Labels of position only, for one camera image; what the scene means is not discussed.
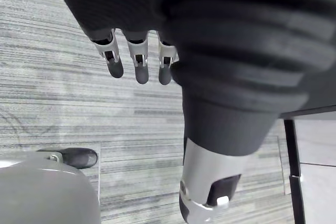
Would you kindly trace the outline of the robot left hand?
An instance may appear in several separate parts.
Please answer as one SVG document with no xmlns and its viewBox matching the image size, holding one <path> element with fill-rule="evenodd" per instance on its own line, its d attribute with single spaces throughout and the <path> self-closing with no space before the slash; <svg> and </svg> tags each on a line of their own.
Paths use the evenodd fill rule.
<svg viewBox="0 0 336 224">
<path fill-rule="evenodd" d="M 112 31 L 126 37 L 139 83 L 148 79 L 146 35 L 158 32 L 160 82 L 182 88 L 187 223 L 229 204 L 277 119 L 335 107 L 335 0 L 64 1 L 116 78 Z"/>
</svg>

